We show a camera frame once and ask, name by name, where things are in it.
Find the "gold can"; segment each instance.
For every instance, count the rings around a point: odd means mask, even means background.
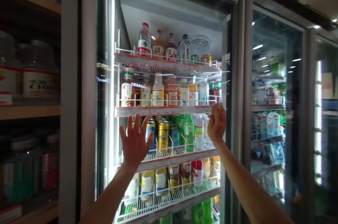
[[[160,153],[166,153],[169,146],[169,122],[166,120],[158,121],[158,149]]]
[[[211,55],[210,54],[204,54],[204,55],[202,55],[201,62],[203,62],[204,65],[211,66]]]

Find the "green bottle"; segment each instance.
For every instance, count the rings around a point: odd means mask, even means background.
[[[194,122],[190,114],[185,115],[185,122],[184,122],[184,136],[187,142],[187,152],[194,151]]]

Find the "beverage can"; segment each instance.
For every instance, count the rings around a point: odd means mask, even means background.
[[[158,123],[158,149],[160,153],[168,151],[169,140],[169,122],[160,120]]]

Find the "juice bottle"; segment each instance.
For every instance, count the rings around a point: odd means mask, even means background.
[[[198,106],[197,85],[195,84],[194,79],[191,79],[189,82],[189,105]]]
[[[180,80],[180,100],[181,106],[189,106],[189,86],[187,79]]]
[[[158,58],[160,60],[164,59],[164,40],[162,38],[162,31],[157,30],[157,36],[154,41],[154,58]]]
[[[164,106],[164,86],[161,73],[155,73],[155,84],[152,87],[152,105]]]
[[[151,93],[151,86],[150,86],[150,75],[144,74],[144,79],[141,88],[141,106],[142,107],[150,107],[150,93]]]
[[[167,49],[165,50],[165,57],[167,60],[176,61],[176,44],[174,41],[174,34],[169,33],[167,41]]]
[[[176,76],[171,75],[169,76],[169,81],[168,81],[168,106],[178,105],[178,100],[177,100],[178,92],[179,90],[176,85]]]

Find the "blue can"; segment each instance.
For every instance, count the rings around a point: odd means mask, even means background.
[[[171,127],[169,129],[169,135],[173,141],[173,147],[178,147],[180,145],[180,131],[177,127]]]
[[[149,134],[151,132],[153,132],[153,135],[152,135],[152,144],[150,146],[148,154],[155,153],[155,151],[152,151],[152,150],[154,150],[154,142],[155,142],[155,121],[150,121],[149,120],[148,123],[147,123],[147,132],[145,134],[145,141],[148,140]]]

